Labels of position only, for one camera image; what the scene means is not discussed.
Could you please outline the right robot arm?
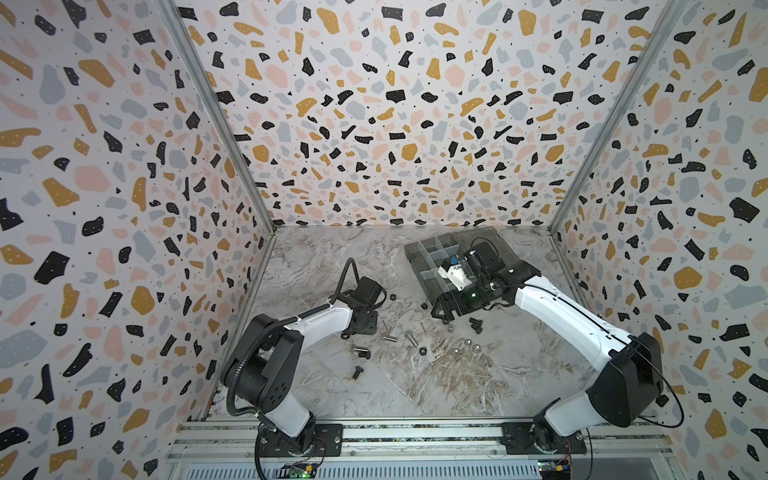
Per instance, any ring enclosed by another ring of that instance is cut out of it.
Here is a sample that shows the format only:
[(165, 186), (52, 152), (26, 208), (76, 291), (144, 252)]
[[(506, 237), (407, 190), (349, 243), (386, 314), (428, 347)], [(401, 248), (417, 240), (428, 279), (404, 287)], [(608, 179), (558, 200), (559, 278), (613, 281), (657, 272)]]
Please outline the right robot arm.
[(436, 270), (451, 289), (437, 298), (440, 317), (472, 313), (495, 303), (526, 311), (573, 346), (596, 371), (594, 382), (556, 399), (533, 419), (530, 435), (542, 450), (583, 429), (607, 422), (626, 428), (661, 395), (660, 345), (634, 336), (579, 305), (531, 264), (507, 264), (487, 241), (444, 258)]

